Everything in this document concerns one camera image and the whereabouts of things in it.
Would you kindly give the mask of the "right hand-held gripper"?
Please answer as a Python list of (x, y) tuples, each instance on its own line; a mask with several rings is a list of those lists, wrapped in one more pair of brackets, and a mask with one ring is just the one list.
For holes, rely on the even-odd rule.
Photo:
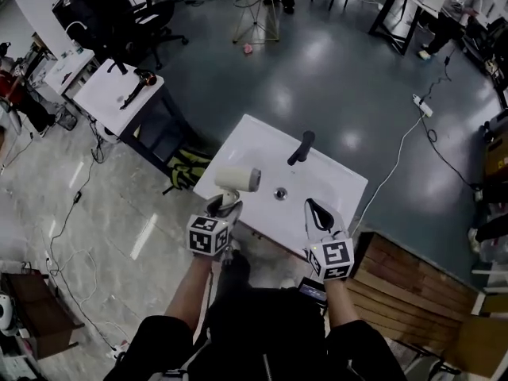
[(355, 263), (353, 240), (338, 210), (308, 198), (304, 205), (307, 261), (321, 281), (346, 280)]

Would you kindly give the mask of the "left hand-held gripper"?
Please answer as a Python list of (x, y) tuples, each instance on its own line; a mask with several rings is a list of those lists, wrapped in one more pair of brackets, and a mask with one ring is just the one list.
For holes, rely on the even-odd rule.
[[(218, 194), (206, 202), (206, 213), (217, 215), (222, 206), (223, 195)], [(234, 225), (239, 220), (243, 202), (227, 207), (219, 216), (192, 214), (187, 222), (187, 249), (193, 253), (215, 257), (228, 245)]]

